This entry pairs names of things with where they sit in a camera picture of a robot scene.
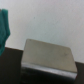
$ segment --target black table surface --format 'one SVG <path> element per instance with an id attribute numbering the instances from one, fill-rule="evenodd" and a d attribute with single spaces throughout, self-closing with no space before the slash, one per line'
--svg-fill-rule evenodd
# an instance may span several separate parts
<path id="1" fill-rule="evenodd" d="M 22 50 L 5 48 L 4 53 L 2 54 L 2 56 L 0 56 L 0 84 L 20 84 L 22 54 L 23 54 Z M 74 84 L 84 84 L 84 64 L 76 62 L 76 66 L 78 69 L 78 75 Z M 47 81 L 48 80 L 46 80 L 45 83 L 40 82 L 39 84 L 48 84 Z M 55 82 L 51 84 L 66 84 L 66 83 Z"/>

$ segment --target table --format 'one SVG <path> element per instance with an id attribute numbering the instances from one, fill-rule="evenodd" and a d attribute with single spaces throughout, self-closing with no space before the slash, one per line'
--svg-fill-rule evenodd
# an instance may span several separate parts
<path id="1" fill-rule="evenodd" d="M 0 84 L 20 84 L 22 54 L 22 50 L 5 48 L 4 53 L 0 57 Z M 78 76 L 74 84 L 84 84 L 84 64 L 76 62 L 76 66 L 78 69 Z M 35 81 L 31 83 L 33 79 L 34 77 L 29 80 L 29 84 L 35 84 Z M 62 81 L 60 83 L 58 82 L 59 81 L 57 81 L 57 84 L 66 84 Z M 39 84 L 49 83 L 48 80 L 45 80 L 44 83 L 39 81 Z"/>

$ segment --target white wall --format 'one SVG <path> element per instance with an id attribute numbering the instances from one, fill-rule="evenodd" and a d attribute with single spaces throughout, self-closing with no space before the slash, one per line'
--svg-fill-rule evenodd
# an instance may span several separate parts
<path id="1" fill-rule="evenodd" d="M 70 47 L 84 63 L 84 0 L 0 0 L 9 10 L 6 47 L 24 49 L 27 38 Z"/>

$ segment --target dark surface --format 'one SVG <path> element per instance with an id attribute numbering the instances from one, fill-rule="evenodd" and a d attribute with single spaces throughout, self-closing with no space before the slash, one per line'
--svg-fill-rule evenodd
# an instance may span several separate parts
<path id="1" fill-rule="evenodd" d="M 23 51 L 6 48 L 2 56 L 0 57 L 0 84 L 20 84 L 20 77 L 28 79 L 27 84 L 71 84 L 70 81 L 58 80 L 54 76 L 49 76 L 40 73 L 37 76 L 36 73 L 28 71 L 28 75 L 21 76 L 21 58 Z M 84 64 L 76 62 L 78 69 L 78 76 L 74 84 L 84 84 Z"/>

